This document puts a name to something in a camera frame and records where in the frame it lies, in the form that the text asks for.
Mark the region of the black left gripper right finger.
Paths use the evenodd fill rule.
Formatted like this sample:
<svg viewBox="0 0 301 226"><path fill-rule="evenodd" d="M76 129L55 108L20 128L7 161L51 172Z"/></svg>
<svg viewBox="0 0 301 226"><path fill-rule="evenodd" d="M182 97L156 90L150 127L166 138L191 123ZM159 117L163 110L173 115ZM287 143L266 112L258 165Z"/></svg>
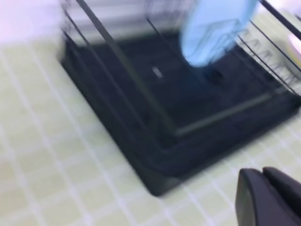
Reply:
<svg viewBox="0 0 301 226"><path fill-rule="evenodd" d="M264 167L263 174L290 209L301 217L301 183L274 167Z"/></svg>

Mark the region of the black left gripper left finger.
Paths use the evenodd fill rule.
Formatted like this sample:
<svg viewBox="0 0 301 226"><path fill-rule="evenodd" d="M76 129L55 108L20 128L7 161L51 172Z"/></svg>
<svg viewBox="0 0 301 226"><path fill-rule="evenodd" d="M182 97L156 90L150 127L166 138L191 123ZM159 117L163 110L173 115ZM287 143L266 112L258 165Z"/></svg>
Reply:
<svg viewBox="0 0 301 226"><path fill-rule="evenodd" d="M239 171L235 210L239 226L299 226L298 217L264 176L263 170Z"/></svg>

